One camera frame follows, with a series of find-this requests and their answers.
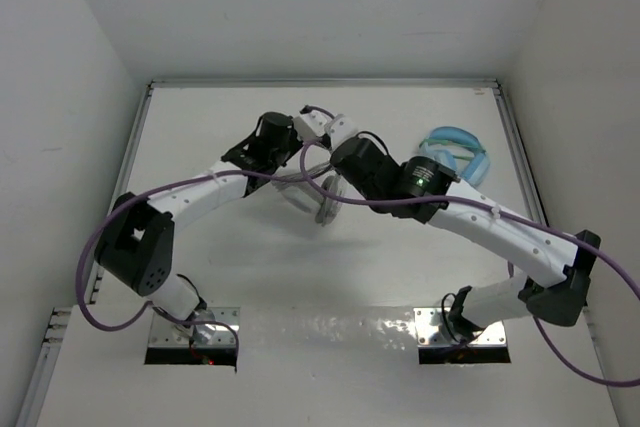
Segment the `white grey headphones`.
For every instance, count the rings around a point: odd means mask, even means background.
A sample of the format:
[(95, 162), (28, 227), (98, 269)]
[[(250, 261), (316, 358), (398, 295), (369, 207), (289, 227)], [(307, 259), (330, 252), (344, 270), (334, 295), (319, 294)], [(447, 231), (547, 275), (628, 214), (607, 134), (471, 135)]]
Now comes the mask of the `white grey headphones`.
[[(328, 162), (308, 167), (307, 173), (312, 180), (321, 181), (323, 190), (336, 196), (343, 195), (346, 181), (333, 171)], [(279, 173), (279, 180), (272, 181), (271, 184), (285, 200), (302, 212), (310, 214), (319, 225), (331, 224), (341, 209), (340, 202), (315, 190), (299, 171), (283, 170)]]

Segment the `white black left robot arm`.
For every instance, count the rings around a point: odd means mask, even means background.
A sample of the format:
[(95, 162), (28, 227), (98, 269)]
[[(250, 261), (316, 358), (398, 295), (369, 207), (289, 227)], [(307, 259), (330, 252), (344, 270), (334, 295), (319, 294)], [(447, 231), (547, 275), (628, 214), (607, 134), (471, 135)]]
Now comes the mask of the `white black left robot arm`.
[(267, 112), (254, 130), (195, 177), (151, 193), (122, 195), (94, 259), (139, 297), (178, 321), (202, 300), (173, 268), (176, 238), (203, 217), (267, 184), (299, 152), (300, 116)]

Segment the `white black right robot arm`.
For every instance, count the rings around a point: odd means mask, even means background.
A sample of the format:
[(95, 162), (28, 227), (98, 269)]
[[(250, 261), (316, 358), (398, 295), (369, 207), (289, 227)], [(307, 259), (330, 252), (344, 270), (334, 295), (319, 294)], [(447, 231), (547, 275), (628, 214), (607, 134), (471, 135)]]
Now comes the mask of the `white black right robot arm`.
[(457, 234), (520, 269), (506, 281), (455, 294), (443, 321), (455, 338), (468, 341), (495, 322), (528, 316), (576, 324), (596, 260), (587, 249), (601, 242), (596, 234), (583, 230), (564, 240), (541, 232), (447, 166), (424, 156), (397, 163), (364, 137), (334, 147), (330, 163), (374, 212)]

